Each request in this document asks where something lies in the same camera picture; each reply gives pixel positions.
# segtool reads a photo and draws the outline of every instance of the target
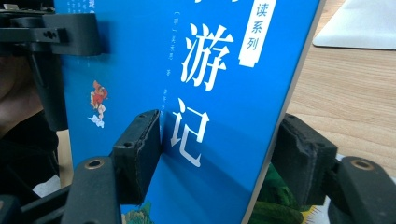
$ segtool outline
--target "white object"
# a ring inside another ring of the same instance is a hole
[[[18,5],[15,4],[3,4],[4,9],[6,10],[18,10],[20,9]]]
[[[316,47],[396,49],[395,0],[346,0],[315,37]]]

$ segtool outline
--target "black bracket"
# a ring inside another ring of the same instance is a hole
[[[0,13],[0,56],[29,59],[35,84],[53,131],[67,129],[59,55],[102,52],[94,14]]]
[[[141,204],[162,154],[159,111],[137,116],[109,157],[78,165],[73,184],[20,207],[0,196],[0,223],[121,223],[120,204]]]
[[[363,158],[338,161],[337,146],[293,115],[278,132],[272,163],[299,205],[331,199],[332,224],[396,223],[396,186],[384,169]]]

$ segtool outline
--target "book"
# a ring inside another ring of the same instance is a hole
[[[103,54],[63,56],[73,163],[159,109],[163,154],[126,222],[248,222],[320,0],[55,0],[95,13]]]

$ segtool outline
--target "cartoon figure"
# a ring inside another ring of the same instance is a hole
[[[103,105],[103,101],[107,99],[108,92],[101,84],[96,80],[93,82],[94,91],[91,91],[91,106],[97,111],[98,116],[93,115],[90,119],[96,126],[104,128],[105,122],[103,118],[105,117],[106,107]]]

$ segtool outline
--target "table surface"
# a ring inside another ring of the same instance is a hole
[[[316,34],[345,0],[327,0]],[[338,146],[396,176],[396,52],[311,45],[288,113]],[[60,133],[62,185],[71,183],[68,133]]]

